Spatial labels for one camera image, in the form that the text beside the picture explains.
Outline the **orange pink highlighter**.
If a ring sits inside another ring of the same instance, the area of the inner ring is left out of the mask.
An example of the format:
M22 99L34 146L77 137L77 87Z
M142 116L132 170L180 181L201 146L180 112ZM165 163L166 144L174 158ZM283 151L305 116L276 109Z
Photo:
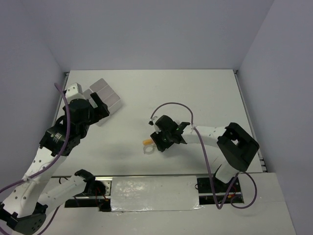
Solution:
M152 139L144 140L142 143L143 145L150 145L153 144L153 140Z

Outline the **clear tape roll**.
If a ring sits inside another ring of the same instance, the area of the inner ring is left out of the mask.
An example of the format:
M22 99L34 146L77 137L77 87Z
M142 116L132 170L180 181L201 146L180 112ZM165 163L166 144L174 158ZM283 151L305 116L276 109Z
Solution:
M150 155L154 152L155 147L153 145L145 145L143 147L143 153L146 155Z

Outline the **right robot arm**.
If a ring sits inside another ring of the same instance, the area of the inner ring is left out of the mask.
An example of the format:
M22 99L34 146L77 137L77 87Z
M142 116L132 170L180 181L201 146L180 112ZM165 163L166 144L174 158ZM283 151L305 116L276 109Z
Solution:
M214 173L213 188L224 191L232 178L246 172L260 146L239 124L231 122L226 127L193 126L185 128L182 138L186 143L199 143L217 147L224 161Z

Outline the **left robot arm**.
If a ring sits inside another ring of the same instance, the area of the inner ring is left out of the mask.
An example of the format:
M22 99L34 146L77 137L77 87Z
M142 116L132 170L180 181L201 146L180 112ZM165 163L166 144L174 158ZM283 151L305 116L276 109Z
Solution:
M105 195L106 186L83 169L44 192L56 169L86 137L89 127L110 115L97 93L90 96L94 106L84 97L70 100L68 94L62 94L64 115L46 130L31 166L20 181L11 185L13 192L0 204L0 218L12 230L33 235L44 224L47 215L57 211L71 197Z

